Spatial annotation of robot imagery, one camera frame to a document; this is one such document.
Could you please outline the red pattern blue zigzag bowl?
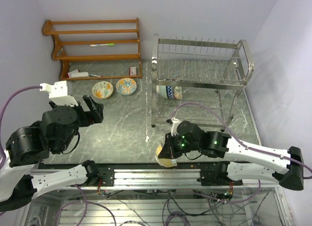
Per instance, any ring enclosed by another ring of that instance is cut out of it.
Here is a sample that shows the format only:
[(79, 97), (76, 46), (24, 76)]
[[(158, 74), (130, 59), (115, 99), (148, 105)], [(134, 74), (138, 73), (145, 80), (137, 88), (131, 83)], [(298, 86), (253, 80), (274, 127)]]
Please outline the red pattern blue zigzag bowl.
[(168, 99), (175, 98), (175, 91), (173, 86), (166, 86), (166, 95)]

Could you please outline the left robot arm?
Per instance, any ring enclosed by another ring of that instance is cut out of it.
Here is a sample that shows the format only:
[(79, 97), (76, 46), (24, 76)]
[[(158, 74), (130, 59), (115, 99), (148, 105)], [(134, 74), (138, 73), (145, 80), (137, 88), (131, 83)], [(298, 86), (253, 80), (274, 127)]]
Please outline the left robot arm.
[(112, 171), (100, 171), (98, 165), (86, 160), (71, 169), (45, 175), (31, 175), (32, 169), (50, 154), (65, 154), (80, 127), (103, 121), (103, 108), (89, 95), (83, 96), (89, 110), (80, 104), (61, 106), (53, 101), (52, 110), (43, 113), (40, 121), (16, 130), (6, 143), (6, 161), (0, 170), (0, 210), (12, 211), (33, 199), (73, 185), (94, 186), (114, 184)]

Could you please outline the teal dotted grey bowl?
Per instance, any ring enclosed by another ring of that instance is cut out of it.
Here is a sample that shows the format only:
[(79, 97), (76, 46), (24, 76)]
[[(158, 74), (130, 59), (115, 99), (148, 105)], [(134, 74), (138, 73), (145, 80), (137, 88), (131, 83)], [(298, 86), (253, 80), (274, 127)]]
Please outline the teal dotted grey bowl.
[(167, 99), (166, 86), (164, 86), (164, 85), (157, 85), (157, 86), (156, 86), (156, 92), (157, 92), (162, 98)]

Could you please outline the orange flower green bowl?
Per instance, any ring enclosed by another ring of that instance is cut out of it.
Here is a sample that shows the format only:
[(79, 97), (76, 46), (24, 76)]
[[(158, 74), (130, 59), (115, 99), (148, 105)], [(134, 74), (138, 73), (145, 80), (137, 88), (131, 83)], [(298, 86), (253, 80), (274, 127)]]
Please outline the orange flower green bowl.
[(182, 88), (175, 86), (174, 87), (174, 98), (177, 100), (182, 100), (183, 99), (183, 95), (182, 95)]

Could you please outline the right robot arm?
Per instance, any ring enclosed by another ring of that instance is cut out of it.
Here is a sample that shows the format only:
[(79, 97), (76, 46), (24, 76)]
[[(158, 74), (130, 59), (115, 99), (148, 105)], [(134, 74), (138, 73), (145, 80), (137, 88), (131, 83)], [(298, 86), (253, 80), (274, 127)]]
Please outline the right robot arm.
[(220, 158), (218, 170), (208, 182), (221, 185), (243, 179), (266, 180), (281, 187), (300, 191), (304, 188), (303, 157), (300, 148), (287, 150), (235, 140), (217, 131), (206, 132), (197, 124), (172, 119), (171, 131), (165, 142), (156, 149), (157, 162), (166, 168), (177, 166), (177, 158), (197, 151), (209, 158)]

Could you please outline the orange leaf pattern bowl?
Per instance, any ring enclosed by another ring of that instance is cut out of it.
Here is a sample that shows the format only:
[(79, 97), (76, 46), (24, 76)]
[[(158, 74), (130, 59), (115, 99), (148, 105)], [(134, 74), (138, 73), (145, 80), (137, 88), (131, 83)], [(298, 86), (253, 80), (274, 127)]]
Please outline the orange leaf pattern bowl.
[(92, 87), (92, 94), (98, 99), (108, 99), (114, 91), (113, 85), (108, 81), (101, 81)]

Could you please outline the yellow sun blue bowl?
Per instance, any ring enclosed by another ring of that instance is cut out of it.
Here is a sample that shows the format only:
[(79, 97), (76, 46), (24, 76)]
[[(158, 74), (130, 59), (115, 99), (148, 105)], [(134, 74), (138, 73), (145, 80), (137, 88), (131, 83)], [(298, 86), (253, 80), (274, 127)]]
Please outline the yellow sun blue bowl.
[(155, 159), (156, 159), (157, 163), (160, 166), (164, 167), (164, 168), (174, 168), (174, 167), (177, 167), (176, 159), (165, 159), (165, 158), (159, 158), (158, 157), (158, 155), (160, 154), (162, 149), (163, 149), (162, 145), (159, 144), (157, 149), (156, 149), (156, 153), (155, 153)]

